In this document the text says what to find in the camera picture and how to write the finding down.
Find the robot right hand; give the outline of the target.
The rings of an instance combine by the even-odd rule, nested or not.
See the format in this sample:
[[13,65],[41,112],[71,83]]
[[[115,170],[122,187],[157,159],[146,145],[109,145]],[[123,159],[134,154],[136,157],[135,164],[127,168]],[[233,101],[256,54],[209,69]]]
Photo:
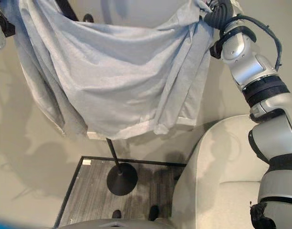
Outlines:
[[221,30],[233,17],[233,6],[230,0],[206,0],[211,12],[200,11],[200,19],[208,26]]

